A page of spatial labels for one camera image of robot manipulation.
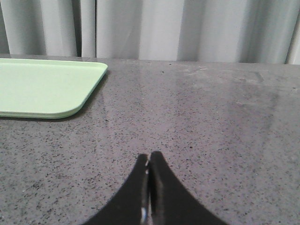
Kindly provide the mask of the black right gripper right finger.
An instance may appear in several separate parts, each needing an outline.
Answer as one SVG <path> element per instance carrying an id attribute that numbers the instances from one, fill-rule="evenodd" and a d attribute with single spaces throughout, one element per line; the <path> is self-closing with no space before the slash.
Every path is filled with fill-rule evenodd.
<path id="1" fill-rule="evenodd" d="M 202 206 L 182 185 L 163 154 L 155 151 L 150 162 L 150 198 L 155 225 L 225 225 Z"/>

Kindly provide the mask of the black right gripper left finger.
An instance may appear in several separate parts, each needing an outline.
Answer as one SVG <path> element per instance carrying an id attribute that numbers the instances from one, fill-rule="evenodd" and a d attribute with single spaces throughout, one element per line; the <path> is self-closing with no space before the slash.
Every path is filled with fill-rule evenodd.
<path id="1" fill-rule="evenodd" d="M 86 225 L 147 225 L 149 212 L 148 157 L 138 155 L 122 187 Z"/>

